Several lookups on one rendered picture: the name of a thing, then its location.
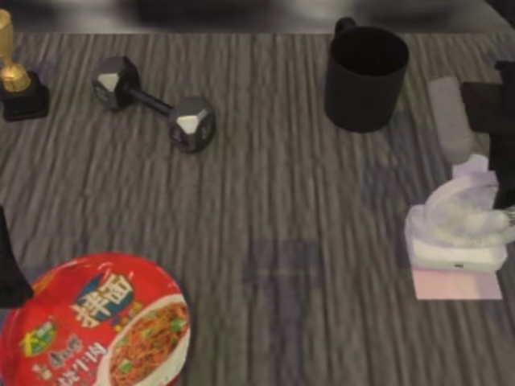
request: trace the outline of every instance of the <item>gold trophy cup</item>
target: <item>gold trophy cup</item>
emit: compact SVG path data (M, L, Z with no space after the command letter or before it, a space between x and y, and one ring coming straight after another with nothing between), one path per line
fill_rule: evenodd
M21 121L48 115L48 88L35 72L13 61L14 32L9 12L0 9L0 97L6 121Z

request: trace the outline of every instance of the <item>instant noodle bowl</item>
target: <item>instant noodle bowl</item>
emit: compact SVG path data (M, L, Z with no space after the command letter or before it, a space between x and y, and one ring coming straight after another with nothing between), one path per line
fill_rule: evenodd
M157 265L103 253L57 267L7 317L0 335L5 386L166 386L190 343L190 314Z

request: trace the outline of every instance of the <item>mug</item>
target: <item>mug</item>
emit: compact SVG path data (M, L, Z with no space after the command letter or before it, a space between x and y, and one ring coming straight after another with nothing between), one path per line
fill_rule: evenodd
M369 133L395 110L410 50L394 33L341 18L329 48L324 110L336 126Z

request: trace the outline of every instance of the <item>pink paper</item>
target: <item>pink paper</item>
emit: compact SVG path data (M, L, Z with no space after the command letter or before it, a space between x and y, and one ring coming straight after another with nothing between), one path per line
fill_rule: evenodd
M412 269L418 300L502 299L495 273Z

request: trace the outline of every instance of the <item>dumbbell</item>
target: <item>dumbbell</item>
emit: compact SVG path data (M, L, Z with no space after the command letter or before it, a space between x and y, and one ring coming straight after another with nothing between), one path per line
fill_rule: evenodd
M125 56L102 61L94 72L92 85L98 100L109 110L121 110L137 101L167 117L170 139L184 153L201 151L213 138L215 112L208 101L192 96L170 106L143 92L138 69Z

